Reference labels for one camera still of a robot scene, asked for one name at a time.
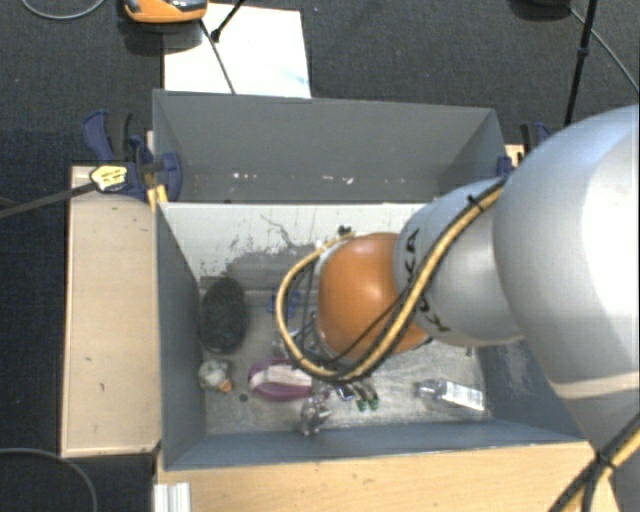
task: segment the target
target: blue clamp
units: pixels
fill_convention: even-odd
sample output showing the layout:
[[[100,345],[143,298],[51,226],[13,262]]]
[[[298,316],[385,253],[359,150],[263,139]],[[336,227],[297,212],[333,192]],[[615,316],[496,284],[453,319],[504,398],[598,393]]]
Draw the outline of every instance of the blue clamp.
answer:
[[[109,114],[97,110],[90,114],[82,125],[84,143],[91,149],[101,164],[117,162],[127,168],[127,186],[119,190],[140,201],[147,200],[144,175],[153,174],[155,185],[165,185],[169,201],[176,201],[182,188],[182,169],[175,152],[163,153],[159,162],[142,137],[127,138],[129,113]]]

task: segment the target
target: gray box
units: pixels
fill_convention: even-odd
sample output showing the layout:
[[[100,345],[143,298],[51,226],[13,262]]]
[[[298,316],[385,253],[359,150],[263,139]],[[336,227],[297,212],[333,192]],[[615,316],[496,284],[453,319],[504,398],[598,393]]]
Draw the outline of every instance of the gray box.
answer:
[[[264,313],[264,297],[277,286],[290,260],[332,237],[341,224],[359,232],[398,231],[424,201],[493,176],[504,153],[493,111],[157,91],[154,123],[156,151],[178,151],[185,171],[180,202],[160,205],[156,217],[165,469],[580,438],[524,343],[485,348],[472,357],[434,344],[407,358],[425,357],[424,368],[412,367],[416,375],[483,389],[491,414],[480,421],[420,414],[420,403],[407,392],[405,416],[389,408],[388,416],[382,411],[381,421],[350,423],[343,415],[347,419],[342,423],[329,423],[319,436],[305,438],[295,428],[241,424],[251,404],[269,407],[256,405],[259,399],[252,396],[239,400],[246,388],[246,361],[230,358],[235,369],[241,369],[234,375],[234,393],[221,398],[198,386],[198,367],[206,357],[196,339],[203,281],[236,273],[250,297],[252,315],[263,315],[254,322],[254,327],[259,325],[255,336],[264,335],[262,348],[246,353],[257,357],[260,351],[268,352],[272,333],[266,331],[273,325]],[[228,200],[232,204],[220,204]],[[262,306],[253,307],[253,301]],[[258,343],[251,336],[245,341],[249,346]],[[380,375],[386,375],[387,364],[404,364],[401,357],[385,363]],[[383,404],[393,392],[381,392]]]

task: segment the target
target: black rubber item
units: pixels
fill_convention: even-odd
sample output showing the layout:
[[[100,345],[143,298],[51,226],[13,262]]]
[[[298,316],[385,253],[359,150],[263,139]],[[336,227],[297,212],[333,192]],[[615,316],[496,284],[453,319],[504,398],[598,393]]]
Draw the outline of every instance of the black rubber item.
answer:
[[[249,312],[240,284],[230,277],[216,280],[200,304],[200,343],[213,352],[233,352],[242,343],[248,325]]]

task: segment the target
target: metal object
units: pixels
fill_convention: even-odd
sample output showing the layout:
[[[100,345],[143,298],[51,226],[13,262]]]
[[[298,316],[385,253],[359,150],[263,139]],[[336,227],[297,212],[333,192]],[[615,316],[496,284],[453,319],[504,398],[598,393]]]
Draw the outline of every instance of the metal object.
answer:
[[[331,410],[327,407],[325,400],[318,396],[311,396],[304,401],[300,410],[300,430],[305,436],[317,434],[329,416],[331,416]]]

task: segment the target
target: purple object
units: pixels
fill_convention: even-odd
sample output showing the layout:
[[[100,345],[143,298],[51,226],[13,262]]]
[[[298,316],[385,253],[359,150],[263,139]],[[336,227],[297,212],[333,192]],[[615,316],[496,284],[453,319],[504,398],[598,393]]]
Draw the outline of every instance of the purple object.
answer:
[[[254,364],[251,367],[251,370],[249,370],[249,381],[251,381],[254,375],[266,370],[270,366],[276,365],[290,366],[291,362],[288,359],[277,357],[263,359],[262,361]],[[278,382],[260,383],[255,386],[252,391],[261,397],[274,402],[289,402],[311,396],[311,386],[295,386],[291,384],[280,384]]]

